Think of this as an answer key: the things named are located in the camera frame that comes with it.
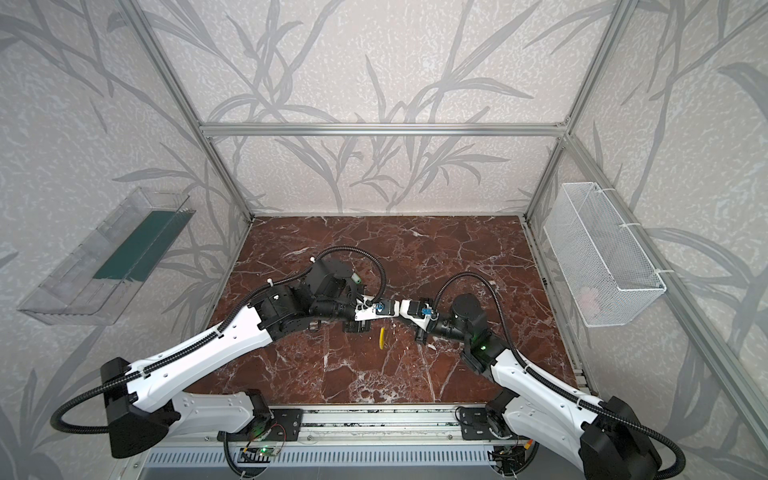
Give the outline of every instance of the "green pad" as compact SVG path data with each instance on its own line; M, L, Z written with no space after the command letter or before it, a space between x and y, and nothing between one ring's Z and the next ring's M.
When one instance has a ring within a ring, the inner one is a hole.
M167 210L150 212L98 269L94 278L146 281L193 213Z

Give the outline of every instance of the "ventilation grille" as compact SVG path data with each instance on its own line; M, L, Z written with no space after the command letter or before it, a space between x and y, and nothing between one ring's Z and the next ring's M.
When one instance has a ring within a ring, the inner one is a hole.
M488 445L287 446L270 459L269 467L488 465L491 449ZM220 466L227 466L221 447L156 447L145 464L146 468Z

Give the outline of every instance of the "black cable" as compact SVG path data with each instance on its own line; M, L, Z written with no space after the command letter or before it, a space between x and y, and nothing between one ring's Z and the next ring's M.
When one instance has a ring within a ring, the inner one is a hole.
M437 304L440 301L440 297L445 292L445 289L448 288L448 285L463 276L471 276L473 278L476 278L482 281L483 284L488 288L488 291L491 292L491 297L493 297L493 301L496 305L496 310L498 311L499 319L502 322L504 337L507 340L507 344L509 346L509 349L512 352L512 355L515 356L515 360L518 361L520 366L523 368L524 372L531 374L533 378L537 379L540 383L544 384L544 386L546 386L553 392L557 393L559 396L569 400L570 402L577 403L577 405L580 408L587 409L590 412L596 413L598 415L602 415L604 417L614 420L615 422L619 422L633 430L636 430L642 433L643 435L647 435L648 437L656 440L657 442L661 443L662 445L670 449L672 453L674 453L674 457L675 457L674 464L672 464L672 466L669 468L665 468L664 470L660 470L659 472L656 472L656 475L654 476L654 480L664 480L666 478L672 478L676 475L679 475L685 469L686 459L685 459L685 454L683 453L683 450L679 446L677 446L675 442L673 442L666 436L660 434L659 432L656 432L653 429L649 429L645 425L641 425L640 423L633 422L629 419L616 415L613 412L609 412L600 406L593 405L589 402L578 402L579 398L576 395L573 395L570 392L567 392L564 389L560 388L559 386L555 385L554 383L550 382L536 370L529 369L528 363L525 362L525 359L523 359L517 347L515 347L515 344L511 341L509 331L507 331L507 326L504 321L504 311L502 310L501 301L498 299L498 296L496 295L496 292L493 290L490 282L488 282L482 276L474 272L461 272L449 278L448 281L445 282L445 284L442 286L440 291L438 291L438 294L435 297L435 309L437 309Z
M445 289L448 288L448 286L455 282L456 280L463 278L464 276L470 276L472 278L475 278L477 280L480 280L483 285L485 285L485 288L488 289L488 291L491 294L491 297L493 298L493 302L496 305L496 311L498 312L498 320L502 323L502 331L504 332L504 338L507 340L507 343L509 345L513 345L512 343L512 337L509 335L509 330L507 330L507 324L504 321L504 310L502 310L502 302L498 299L498 295L496 293L496 290L493 288L493 285L491 285L490 282L488 282L482 275L479 275L475 272L460 272L456 275L452 276L448 279L443 285L440 287L440 291L437 292L437 295L435 296L435 306L433 307L434 310L437 310L437 306L440 304L440 299L442 298L442 294L445 293Z
M379 271L379 278L381 279L381 285L379 286L379 292L376 294L376 296L373 298L373 303L378 303L384 296L384 292L386 290L386 273L384 271L384 266L382 263L374 257L371 253L366 252L365 250L358 248L358 247L348 247L346 245L340 245L337 247L330 247L326 248L322 252L318 254L318 258L323 258L326 255L329 255L334 252L338 251L349 251L354 253L359 253L360 255L363 255L364 257L367 257L373 265L376 267L376 269ZM223 332L234 320L235 316L259 293L262 293L264 290L270 288L274 285L283 285L284 283L290 283L295 280L300 279L303 276L306 276L310 270L312 269L312 266L308 266L306 269L302 270L301 272L298 272L294 275L287 276L286 278L282 280L278 280L272 285L264 285L261 286L255 290L252 290L249 292L246 296L244 296L240 302L237 303L237 305L229 312L227 317L224 319L224 321L219 325L219 332ZM206 345L213 339L218 338L219 336L215 332L211 332L205 337L201 338L200 340L196 341L192 345L188 346L187 348L184 348L182 350L179 350L178 352L174 353L173 355L169 355L161 360L156 361L155 363L151 363L150 365L144 367L144 373L152 373L153 371L160 369L170 363L175 362L176 360L179 360L180 358L183 358L190 353L194 352L195 350L199 349L200 347ZM109 428L107 426L96 426L96 425L74 425L71 423L66 422L63 420L63 416L65 413L72 410L74 407L80 405L81 403L85 402L86 400L92 399L95 396L99 396L105 392L108 392L112 389L115 389L121 385L124 385L128 382L131 382L135 379L138 379L141 376L140 372L133 372L129 375L122 376L118 379L110 380L109 382L104 383L103 385L100 385L96 387L95 389L88 390L85 393L82 393L73 399L66 402L64 405L58 407L55 412L53 412L53 415L51 415L51 427L53 427L54 430L58 430L59 432L64 433L72 433L72 434L79 434L79 435L93 435L93 434L101 434L101 433L109 433Z
M343 251L354 252L354 253L363 255L368 260L371 260L371 263L373 263L373 266L375 266L376 269L379 271L379 279L381 280L381 284L379 285L379 291L373 297L373 300L370 301L369 305L380 302L381 299L384 298L384 292L386 291L386 272L384 271L384 266L382 265L381 261L379 261L379 259L374 257L371 253L366 252L362 248L351 247L349 245L339 245L336 247L326 248L325 250L323 250L317 255L317 258L323 258L325 255L329 255L333 252L343 252Z
M235 461L230 457L230 439L229 439L229 433L227 432L219 432L223 433L224 438L224 459L227 461L227 465L230 467L230 470L235 473L240 478L256 478L257 476L261 475L261 472L266 470L264 467L255 467L255 469L258 469L259 471L255 473L254 475L248 475L248 472L245 469L240 469L237 465L235 465Z
M273 285L282 285L284 283L298 280L302 276L307 275L311 269L312 267L309 266L305 270L295 275L288 276L282 280L275 282ZM270 288L269 284L260 286L259 288L249 292L245 297L243 297L243 299L241 299L240 302L237 303L237 305L230 311L229 315L227 315L224 321L220 324L219 331L223 332L230 325L230 323L232 323L235 316L248 304L248 302L250 302L256 295L258 295L259 293L262 293L264 290L268 288ZM152 373L153 371L159 368L162 368L170 363L175 362L176 360L184 356L189 355L190 353L194 352L195 350L199 349L203 345L206 345L211 340L216 338L218 338L218 335L215 332L211 332L205 337L193 343L192 345L188 346L187 348L179 350L173 355L169 355L162 360L158 360L155 363L152 363L146 366L144 368L144 372ZM93 434L99 434L99 433L109 433L109 428L107 426L73 425L63 420L62 417L66 412L69 412L74 407L80 405L86 400L92 399L95 396L99 396L102 393L108 392L128 382L132 382L133 380L139 378L140 376L141 376L140 372L133 372L128 375L122 376L118 379L110 380L109 382L106 382L103 385L99 385L95 389L88 390L87 392L81 393L80 395L74 397L73 399L66 402L64 405L58 407L56 411L53 412L53 415L51 415L51 427L53 427L54 430L58 430L59 432L73 433L78 435L93 435Z

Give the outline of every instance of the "black motor housing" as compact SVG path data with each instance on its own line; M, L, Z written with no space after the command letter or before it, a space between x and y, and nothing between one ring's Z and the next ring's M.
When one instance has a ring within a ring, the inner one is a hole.
M640 421L624 401L611 397L601 406L627 420ZM582 425L581 448L587 480L651 480L661 467L661 457L647 435L604 415Z

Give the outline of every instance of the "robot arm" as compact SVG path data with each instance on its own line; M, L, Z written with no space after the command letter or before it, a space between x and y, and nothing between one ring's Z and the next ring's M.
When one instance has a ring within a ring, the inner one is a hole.
M338 250L374 260L382 280L376 296L364 295L365 286L350 265L323 258ZM369 331L372 320L398 315L399 302L381 298L385 285L383 268L369 253L355 247L324 250L301 274L254 291L222 323L146 359L129 363L118 357L105 363L104 384L62 405L51 425L67 433L108 433L112 456L127 458L167 435L238 432L257 416L266 422L271 413L257 392L206 396L183 389L244 353L323 320L343 321L348 333ZM69 409L102 393L107 426L71 425L62 419Z
M416 327L417 340L425 342L432 334L463 341L462 358L469 367L504 387L485 407L494 435L534 439L582 470L588 480L651 480L682 471L682 451L643 427L625 402L616 397L604 402L562 382L496 336L474 295L456 297L449 313L437 313L432 304L403 300L400 315ZM675 451L675 465L659 472L661 457L649 434Z
M382 286L365 296L361 279L346 263L323 257L333 251L363 253L379 268ZM460 276L487 280L474 273ZM400 316L416 329L416 340L438 335L464 343L463 360L476 373L504 387L488 403L491 432L500 439L524 435L579 467L589 480L650 480L682 472L685 458L669 439L643 427L632 409L615 397L603 402L530 363L511 343L488 328L478 299L456 297L449 313L438 313L427 299L384 300L386 276L375 257L355 247L324 250L313 265L296 276L252 292L222 323L165 352L129 363L116 358L101 367L104 384L62 405L51 425L67 433L108 433L112 455L126 458L156 445L167 435L192 432L240 432L266 426L272 413L258 391L233 395L196 395L185 387L230 360L269 345L314 323L341 320L344 331L370 330L373 319ZM492 290L497 310L503 314ZM70 409L104 395L108 425L71 425L62 419ZM659 472L660 457L650 438L673 449L676 462Z

